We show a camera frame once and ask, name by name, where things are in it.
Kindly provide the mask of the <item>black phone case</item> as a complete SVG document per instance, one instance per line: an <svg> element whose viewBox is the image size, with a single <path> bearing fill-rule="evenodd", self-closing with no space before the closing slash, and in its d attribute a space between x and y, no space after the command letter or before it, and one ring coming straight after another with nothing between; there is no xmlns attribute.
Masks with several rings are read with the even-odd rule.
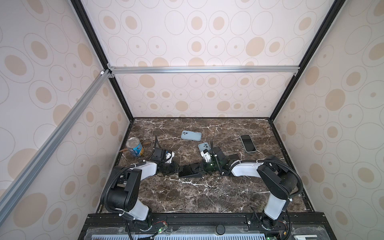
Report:
<svg viewBox="0 0 384 240"><path fill-rule="evenodd" d="M201 178L203 174L191 169L183 169L178 173L179 178Z"/></svg>

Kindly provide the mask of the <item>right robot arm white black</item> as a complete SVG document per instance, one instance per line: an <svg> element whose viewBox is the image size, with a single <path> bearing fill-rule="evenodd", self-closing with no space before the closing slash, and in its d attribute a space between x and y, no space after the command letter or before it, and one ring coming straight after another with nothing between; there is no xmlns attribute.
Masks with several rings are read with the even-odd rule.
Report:
<svg viewBox="0 0 384 240"><path fill-rule="evenodd" d="M226 156L219 147L201 151L199 163L181 167L180 178L200 178L218 172L223 177L256 177L263 180L270 192L263 213L255 218L267 230L277 225L281 213L286 211L295 196L300 195L304 183L300 176L276 156L262 160L241 160L237 154Z"/></svg>

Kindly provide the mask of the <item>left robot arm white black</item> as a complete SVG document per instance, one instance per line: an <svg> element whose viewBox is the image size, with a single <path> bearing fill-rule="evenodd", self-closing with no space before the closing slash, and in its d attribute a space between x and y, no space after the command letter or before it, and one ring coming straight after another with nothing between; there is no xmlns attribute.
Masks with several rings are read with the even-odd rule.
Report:
<svg viewBox="0 0 384 240"><path fill-rule="evenodd" d="M125 221L138 224L141 228L149 229L153 222L150 207L138 200L142 180L160 173L163 176L180 172L181 167L173 158L175 153L162 149L158 138L150 156L141 163L128 167L115 166L106 183L101 196L104 208Z"/></svg>

